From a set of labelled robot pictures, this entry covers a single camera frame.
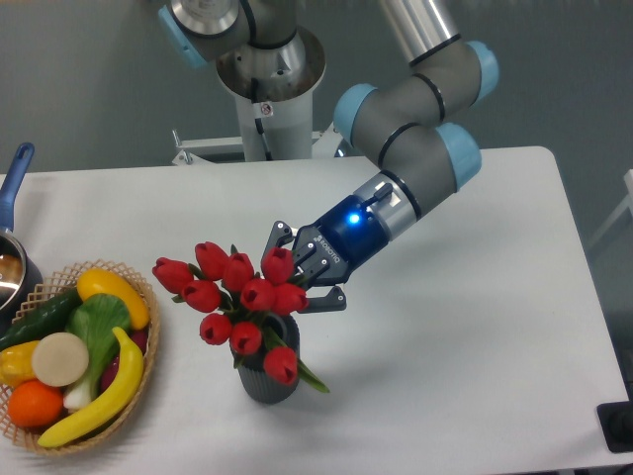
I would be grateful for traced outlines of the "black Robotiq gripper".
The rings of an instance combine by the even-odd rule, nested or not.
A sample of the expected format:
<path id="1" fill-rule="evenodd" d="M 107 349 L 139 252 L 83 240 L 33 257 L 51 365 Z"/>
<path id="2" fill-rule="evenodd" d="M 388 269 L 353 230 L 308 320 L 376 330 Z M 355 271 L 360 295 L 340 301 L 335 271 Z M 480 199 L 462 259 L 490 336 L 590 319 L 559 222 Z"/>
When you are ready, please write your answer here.
<path id="1" fill-rule="evenodd" d="M 389 242 L 388 232 L 374 213 L 375 197 L 362 199 L 349 195 L 313 224 L 297 230 L 284 221 L 276 221 L 262 257 L 274 247 L 293 244 L 295 263 L 305 275 L 306 288 L 345 283 L 351 273 Z M 341 312 L 346 295 L 339 286 L 323 296 L 308 297 L 299 314 Z"/>

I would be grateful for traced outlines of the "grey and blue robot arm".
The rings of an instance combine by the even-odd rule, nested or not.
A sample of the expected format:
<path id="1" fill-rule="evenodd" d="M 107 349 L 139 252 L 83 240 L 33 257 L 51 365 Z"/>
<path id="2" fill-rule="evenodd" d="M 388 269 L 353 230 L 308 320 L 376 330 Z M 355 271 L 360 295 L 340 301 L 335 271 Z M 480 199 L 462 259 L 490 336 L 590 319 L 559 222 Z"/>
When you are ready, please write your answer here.
<path id="1" fill-rule="evenodd" d="M 466 42 L 441 1 L 384 1 L 381 9 L 411 75 L 382 91 L 369 84 L 338 100 L 333 127 L 377 174 L 314 223 L 277 223 L 269 247 L 288 244 L 304 288 L 323 287 L 308 311 L 342 310 L 341 284 L 480 170 L 474 139 L 449 117 L 497 86 L 495 55 Z M 325 71 L 319 40 L 292 1 L 169 1 L 158 13 L 170 41 L 198 67 L 213 63 L 232 94 L 248 161 L 308 158 L 313 93 Z"/>

